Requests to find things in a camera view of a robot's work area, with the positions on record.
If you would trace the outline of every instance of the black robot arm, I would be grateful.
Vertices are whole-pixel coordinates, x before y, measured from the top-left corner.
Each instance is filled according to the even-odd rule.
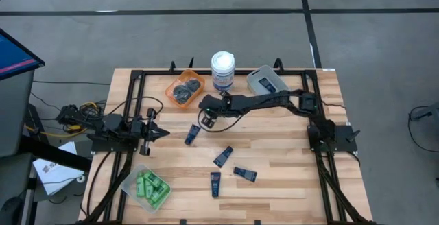
[[[240,117],[251,110],[283,107],[294,115],[309,118],[318,129],[321,140],[327,143],[335,140],[335,124],[318,114],[316,96],[313,93],[297,89],[252,97],[230,95],[226,91],[221,95],[222,99],[206,95],[198,105],[205,114],[202,124],[208,128],[213,127],[218,117]],[[290,97],[298,97],[298,107],[290,101]]]

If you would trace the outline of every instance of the gray case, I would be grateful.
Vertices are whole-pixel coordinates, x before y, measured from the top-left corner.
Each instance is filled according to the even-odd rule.
[[[269,90],[264,87],[259,80],[266,78],[268,82],[276,89],[276,92],[279,91],[289,91],[288,86],[282,81],[282,79],[269,67],[268,65],[264,65],[259,69],[253,71],[247,76],[247,85],[248,88],[255,95],[265,95],[270,94]]]

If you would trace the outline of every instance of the monitor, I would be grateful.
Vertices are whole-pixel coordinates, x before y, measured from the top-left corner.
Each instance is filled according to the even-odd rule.
[[[0,29],[0,80],[44,65],[38,56]]]

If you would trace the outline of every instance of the wooden tabletop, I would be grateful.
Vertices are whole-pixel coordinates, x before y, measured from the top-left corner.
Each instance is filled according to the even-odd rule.
[[[330,104],[343,104],[342,94],[334,70],[317,69],[320,92]],[[123,102],[131,69],[115,69],[106,113]],[[171,132],[167,137],[151,143],[150,157],[134,154],[132,168],[144,164],[156,172],[172,187],[169,199],[156,214],[144,211],[133,199],[127,197],[124,224],[178,224],[186,219],[188,224],[326,224],[318,170],[313,152],[309,149],[306,127],[308,119],[291,114],[284,108],[269,108],[249,112],[230,130],[221,133],[200,131],[191,147],[183,142],[191,127],[197,124],[198,103],[206,94],[219,97],[209,75],[204,92],[187,110],[173,105],[164,90],[176,79],[175,75],[146,77],[144,95],[161,100],[165,107],[155,122]],[[281,79],[291,89],[302,88],[298,76],[282,75]],[[232,95],[253,95],[247,88],[245,76],[236,75]],[[160,108],[154,100],[144,99],[141,115],[147,109]],[[347,122],[346,111],[340,107],[325,106],[325,114],[338,124]],[[213,129],[229,125],[235,118],[219,118]],[[223,168],[213,160],[227,147],[234,151]],[[93,176],[105,152],[93,157],[89,176]],[[114,153],[98,173],[91,198],[91,210],[108,190]],[[346,153],[335,154],[340,186],[352,205],[367,219],[372,219],[368,199],[361,179],[358,162]],[[233,167],[257,171],[255,183],[233,174]],[[218,198],[211,196],[210,173],[222,173]],[[84,197],[88,196],[92,178],[88,178]],[[334,219],[338,218],[335,197],[330,190]],[[120,189],[112,204],[111,219],[116,218]],[[86,207],[84,198],[82,207]]]

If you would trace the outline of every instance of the green object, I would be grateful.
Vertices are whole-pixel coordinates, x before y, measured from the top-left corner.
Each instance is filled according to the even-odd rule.
[[[169,186],[162,182],[160,186],[155,189],[155,191],[152,193],[150,200],[153,202],[158,202],[167,192],[169,191]]]
[[[142,175],[137,177],[137,197],[145,196],[145,181],[142,178]]]
[[[160,183],[162,182],[160,178],[155,176],[151,171],[148,171],[144,176],[144,179],[148,180],[153,187],[158,187]]]
[[[154,202],[151,199],[149,199],[148,202],[154,207],[154,209],[157,209],[158,205],[160,204],[160,202]]]
[[[154,187],[151,185],[149,181],[145,180],[145,197],[151,198],[153,192],[154,192]]]

